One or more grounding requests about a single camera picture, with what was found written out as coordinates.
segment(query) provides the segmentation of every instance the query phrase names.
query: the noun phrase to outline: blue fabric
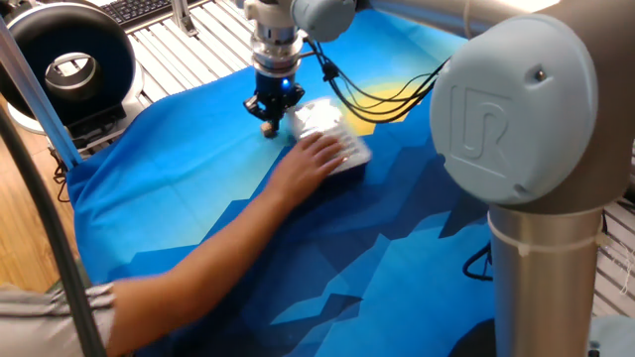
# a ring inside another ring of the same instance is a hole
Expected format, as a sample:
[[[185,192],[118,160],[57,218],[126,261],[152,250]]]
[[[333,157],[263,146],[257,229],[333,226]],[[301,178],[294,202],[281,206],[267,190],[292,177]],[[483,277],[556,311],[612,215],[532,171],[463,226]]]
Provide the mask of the blue fabric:
[[[434,33],[366,12],[324,49],[363,86],[403,83],[440,63],[418,32]],[[297,81],[305,100],[331,95],[315,59]],[[253,85],[246,69],[166,98],[68,174],[95,283],[167,271],[263,188],[291,140],[284,128],[261,136],[242,107]],[[427,99],[365,136],[373,160],[363,182],[323,187],[215,311],[141,355],[446,356],[493,316],[491,285],[461,273],[489,230],[486,207],[437,157],[429,111]]]

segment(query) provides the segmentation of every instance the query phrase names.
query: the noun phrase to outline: human hand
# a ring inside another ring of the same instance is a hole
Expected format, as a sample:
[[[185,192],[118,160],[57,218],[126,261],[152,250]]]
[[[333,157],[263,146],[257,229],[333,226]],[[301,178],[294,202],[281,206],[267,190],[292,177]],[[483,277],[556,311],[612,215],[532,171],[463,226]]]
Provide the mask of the human hand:
[[[305,137],[274,170],[264,193],[293,209],[307,199],[345,158],[337,139],[314,133]]]

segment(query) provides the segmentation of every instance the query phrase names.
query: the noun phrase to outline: keyboard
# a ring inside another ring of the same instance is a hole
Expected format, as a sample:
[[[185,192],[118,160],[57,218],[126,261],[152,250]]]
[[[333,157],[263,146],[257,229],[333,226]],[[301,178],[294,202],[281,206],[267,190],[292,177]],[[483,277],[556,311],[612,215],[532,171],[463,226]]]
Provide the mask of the keyboard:
[[[188,0],[192,4],[200,0]],[[172,12],[172,0],[118,0],[101,9],[124,30],[145,25]]]

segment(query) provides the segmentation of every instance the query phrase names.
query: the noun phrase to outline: human arm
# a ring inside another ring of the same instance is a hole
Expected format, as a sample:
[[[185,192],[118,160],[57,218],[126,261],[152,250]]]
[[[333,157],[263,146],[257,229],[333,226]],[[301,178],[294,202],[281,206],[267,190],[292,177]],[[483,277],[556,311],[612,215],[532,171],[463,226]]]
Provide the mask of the human arm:
[[[108,354],[151,343],[212,310],[255,262],[289,213],[342,162],[341,146],[320,134],[298,143],[266,188],[220,232],[168,273],[114,285],[115,320]]]

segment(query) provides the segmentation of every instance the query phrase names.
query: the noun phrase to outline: cable bundle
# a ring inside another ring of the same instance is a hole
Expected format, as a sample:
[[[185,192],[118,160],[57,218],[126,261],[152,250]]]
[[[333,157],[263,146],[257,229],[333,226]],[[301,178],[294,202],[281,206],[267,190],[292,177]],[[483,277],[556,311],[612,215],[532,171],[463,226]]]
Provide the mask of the cable bundle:
[[[307,39],[307,43],[309,44],[309,46],[311,46],[312,50],[317,56],[317,61],[319,61],[319,65],[321,66],[322,71],[324,73],[324,81],[327,81],[328,84],[330,84],[331,88],[333,89],[333,91],[335,92],[339,100],[341,100],[341,102],[344,103],[346,108],[350,110],[351,113],[355,114],[359,119],[368,123],[372,123],[372,124],[391,123],[402,118],[404,115],[410,112],[417,104],[419,104],[426,97],[426,95],[428,95],[428,93],[432,91],[432,89],[435,86],[435,82],[437,80],[436,79],[437,75],[439,74],[441,69],[444,67],[444,64],[447,62],[447,60],[444,61],[432,73],[420,74],[414,77],[413,79],[408,81],[408,83],[406,83],[406,85],[404,85],[404,87],[397,94],[389,98],[380,98],[365,92],[364,90],[359,88],[357,85],[355,85],[355,83],[353,83],[352,80],[350,80],[350,78],[348,78],[348,76],[346,76],[346,74],[344,74],[344,72],[342,72],[341,69],[339,69],[339,67],[337,67],[337,65],[335,65],[335,63],[324,54],[324,51],[321,48],[320,43],[315,43],[311,39]],[[346,86],[346,90],[348,91],[348,94],[350,95],[350,98],[352,99],[352,102],[343,95],[341,89],[339,88],[339,85],[335,81],[335,79],[338,77],[341,78],[341,80],[343,80],[344,85]],[[415,92],[412,95],[401,97],[401,98],[399,97],[415,80],[422,77],[427,77],[427,78],[421,85],[419,85],[419,87],[415,90]],[[368,106],[360,105],[359,102],[357,101],[357,98],[355,98],[353,91],[351,90],[351,86],[359,94],[376,101],[376,103],[372,105],[368,105]],[[370,110],[384,103],[400,103],[400,104],[397,107],[393,109],[389,109],[389,110],[384,110],[384,111]],[[373,116],[386,116],[386,115],[389,115],[389,117],[385,119],[372,118]]]

